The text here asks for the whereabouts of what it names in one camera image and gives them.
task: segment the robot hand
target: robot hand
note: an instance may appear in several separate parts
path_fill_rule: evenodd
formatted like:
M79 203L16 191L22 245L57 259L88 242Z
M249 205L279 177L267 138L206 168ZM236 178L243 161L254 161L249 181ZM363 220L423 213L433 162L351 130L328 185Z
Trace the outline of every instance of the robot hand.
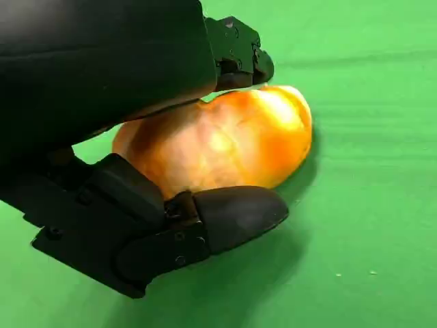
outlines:
M256 31L205 18L198 0L10 0L0 21L0 199L40 228L36 249L139 298L157 275L287 217L284 201L259 187L164 202L120 156L88 165L71 147L117 123L268 81L273 63Z

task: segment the screw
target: screw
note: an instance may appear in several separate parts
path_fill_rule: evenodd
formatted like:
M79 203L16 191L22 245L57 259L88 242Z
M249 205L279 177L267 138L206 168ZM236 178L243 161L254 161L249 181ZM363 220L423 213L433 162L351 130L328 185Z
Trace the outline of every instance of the screw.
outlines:
M176 264L180 267L184 266L186 263L184 256L178 256L175 261L176 261Z
M175 233L176 241L183 241L185 239L185 234L182 231L178 231Z
M62 238L62 230L58 229L58 228L54 228L54 227L50 227L47 230L47 238L51 241L58 241L59 239Z
M84 206L90 205L93 202L91 193L87 189L84 190L77 196L77 201Z

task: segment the green surface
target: green surface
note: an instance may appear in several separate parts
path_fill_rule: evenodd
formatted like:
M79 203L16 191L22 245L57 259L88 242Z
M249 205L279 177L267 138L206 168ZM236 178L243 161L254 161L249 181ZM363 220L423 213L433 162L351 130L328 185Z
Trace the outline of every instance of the green surface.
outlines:
M435 1L203 2L254 26L272 83L312 107L313 153L280 188L290 219L132 301L32 250L2 204L2 327L437 326ZM98 160L113 134L76 150Z

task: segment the green screen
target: green screen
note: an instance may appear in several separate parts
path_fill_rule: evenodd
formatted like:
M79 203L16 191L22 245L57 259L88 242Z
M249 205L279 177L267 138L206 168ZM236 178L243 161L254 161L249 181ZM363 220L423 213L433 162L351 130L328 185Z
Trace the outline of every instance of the green screen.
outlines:
M411 328L437 325L437 5L203 1L254 27L313 111L315 141L279 192L290 218L130 300L33 250L0 207L0 325L13 328ZM111 150L110 131L76 147Z

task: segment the black rubber fingertip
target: black rubber fingertip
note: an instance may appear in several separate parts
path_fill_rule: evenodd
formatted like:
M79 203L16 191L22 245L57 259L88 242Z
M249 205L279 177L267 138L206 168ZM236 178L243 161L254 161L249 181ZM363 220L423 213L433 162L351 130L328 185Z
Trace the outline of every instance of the black rubber fingertip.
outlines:
M261 187L229 187L194 194L213 254L233 249L278 226L288 216L277 193Z
M266 83L269 82L274 75L274 63L272 61L272 58L266 53L264 52L264 65L266 67L266 71L263 72L255 72L255 74L253 75L253 84L257 85L257 84L262 84L262 83Z

